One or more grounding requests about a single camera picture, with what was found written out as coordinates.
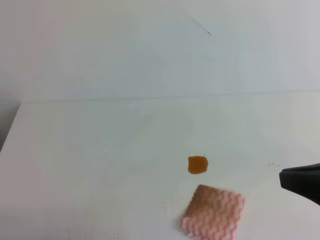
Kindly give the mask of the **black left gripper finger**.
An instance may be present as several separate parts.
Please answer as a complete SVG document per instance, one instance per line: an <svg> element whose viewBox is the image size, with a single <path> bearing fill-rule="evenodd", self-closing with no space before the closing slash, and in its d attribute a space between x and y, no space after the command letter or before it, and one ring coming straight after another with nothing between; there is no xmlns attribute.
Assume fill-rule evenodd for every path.
<svg viewBox="0 0 320 240"><path fill-rule="evenodd" d="M285 168L279 173L280 186L320 204L320 164Z"/></svg>

